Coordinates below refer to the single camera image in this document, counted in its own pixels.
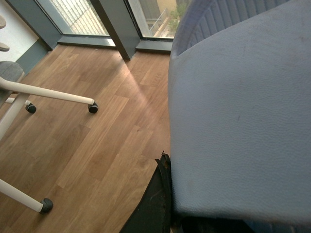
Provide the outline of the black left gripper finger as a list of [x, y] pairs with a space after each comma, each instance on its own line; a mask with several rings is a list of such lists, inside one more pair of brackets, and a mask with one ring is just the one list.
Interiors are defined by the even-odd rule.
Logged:
[[157, 167], [121, 233], [169, 233], [172, 212], [171, 161], [162, 153], [155, 160]]

